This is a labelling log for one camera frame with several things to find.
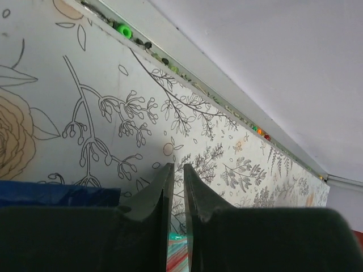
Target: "green bead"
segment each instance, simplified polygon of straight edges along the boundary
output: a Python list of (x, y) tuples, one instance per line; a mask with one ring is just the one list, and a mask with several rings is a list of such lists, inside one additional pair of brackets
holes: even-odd
[(171, 67), (170, 67), (170, 70), (172, 70), (175, 74), (179, 73), (179, 69), (178, 69), (178, 67), (171, 66)]
[(132, 31), (127, 25), (121, 24), (116, 28), (116, 30), (124, 35), (127, 39), (131, 39)]

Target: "colorful striped fabric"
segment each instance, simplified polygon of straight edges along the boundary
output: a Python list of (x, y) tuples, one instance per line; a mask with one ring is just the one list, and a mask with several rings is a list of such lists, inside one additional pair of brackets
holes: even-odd
[(167, 272), (188, 272), (187, 238), (174, 233), (170, 234), (168, 247)]

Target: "line drawing of flower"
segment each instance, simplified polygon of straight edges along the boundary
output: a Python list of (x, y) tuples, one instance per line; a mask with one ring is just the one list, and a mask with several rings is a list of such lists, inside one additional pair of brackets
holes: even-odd
[(0, 179), (4, 180), (21, 174), (34, 158), (35, 139), (48, 140), (60, 136), (43, 111), (31, 108), (22, 97), (6, 89), (38, 81), (34, 76), (15, 69), (24, 50), (23, 39), (17, 62), (11, 67), (0, 65)]
[(264, 156), (265, 155), (265, 147), (266, 147), (266, 142), (264, 141), (261, 141), (261, 146), (260, 146), (260, 149), (262, 149), (262, 155)]
[(234, 155), (237, 153), (237, 152), (240, 152), (242, 151), (242, 143), (239, 141), (238, 143), (236, 143), (235, 146), (233, 146), (233, 150), (234, 150)]
[(29, 105), (0, 88), (0, 178), (11, 180), (34, 158), (33, 119)]
[[(131, 163), (130, 160), (142, 160), (142, 155), (137, 153), (121, 160), (110, 152), (107, 145), (95, 134), (94, 122), (85, 92), (87, 91), (93, 94), (98, 99), (98, 108), (100, 113), (109, 123), (112, 122), (113, 114), (121, 120), (121, 125), (119, 126), (119, 137), (124, 135), (126, 137), (130, 135), (134, 136), (135, 134), (138, 147), (146, 144), (146, 139), (143, 133), (147, 132), (148, 135), (151, 135), (151, 131), (147, 128), (147, 123), (144, 122), (140, 126), (137, 126), (133, 119), (137, 116), (140, 120), (143, 120), (145, 117), (144, 113), (146, 113), (150, 121), (153, 124), (156, 124), (158, 116), (157, 114), (151, 112), (153, 108), (157, 108), (158, 106), (155, 103), (155, 99), (151, 97), (145, 107), (143, 104), (145, 102), (145, 98), (142, 96), (138, 97), (137, 92), (134, 90), (130, 91), (125, 100), (110, 95), (102, 96), (97, 90), (81, 83), (68, 57), (63, 56), (63, 59), (67, 64), (68, 70), (72, 75), (73, 81), (80, 96), (75, 103), (72, 119), (65, 126), (62, 133), (63, 138), (73, 138), (77, 136), (78, 145), (82, 146), (79, 165), (81, 167), (86, 167), (86, 175), (75, 184), (85, 186), (90, 184), (92, 186), (101, 187), (101, 183), (97, 177), (91, 174), (91, 159), (95, 162), (98, 162), (100, 155), (103, 157), (104, 164), (106, 166), (110, 166), (112, 162), (117, 164), (119, 178), (124, 179), (126, 177), (128, 180), (131, 180), (131, 171), (137, 173), (137, 167), (135, 164)], [(77, 114), (82, 106), (87, 116), (87, 124), (77, 121)]]
[[(83, 14), (81, 14), (71, 6), (67, 5), (62, 0), (53, 0), (53, 5), (60, 14), (62, 14), (63, 16), (67, 17), (70, 20), (79, 21), (83, 18)], [(88, 22), (90, 26), (92, 26), (92, 21), (88, 20)], [(86, 51), (87, 35), (86, 35), (86, 30), (81, 23), (76, 24), (73, 22), (57, 22), (56, 25), (66, 29), (71, 29), (74, 28), (76, 25), (78, 25), (77, 26), (78, 44), (83, 51)]]

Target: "fern illustration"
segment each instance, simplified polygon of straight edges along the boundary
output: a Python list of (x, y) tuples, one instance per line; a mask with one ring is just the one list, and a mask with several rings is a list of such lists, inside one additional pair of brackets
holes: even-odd
[(271, 176), (275, 163), (278, 169), (278, 173), (280, 174), (280, 177), (282, 177), (282, 165), (284, 165), (284, 168), (286, 170), (286, 177), (289, 175), (289, 171), (293, 169), (292, 159), (290, 159), (288, 156), (286, 156), (284, 153), (280, 152), (279, 150), (273, 148), (272, 146), (268, 154), (267, 162), (269, 162), (270, 159), (271, 159)]

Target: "blue plastic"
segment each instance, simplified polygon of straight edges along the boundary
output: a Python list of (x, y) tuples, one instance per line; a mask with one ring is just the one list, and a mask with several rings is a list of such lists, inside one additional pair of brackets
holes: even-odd
[(0, 207), (115, 207), (119, 204), (120, 193), (120, 189), (0, 181)]

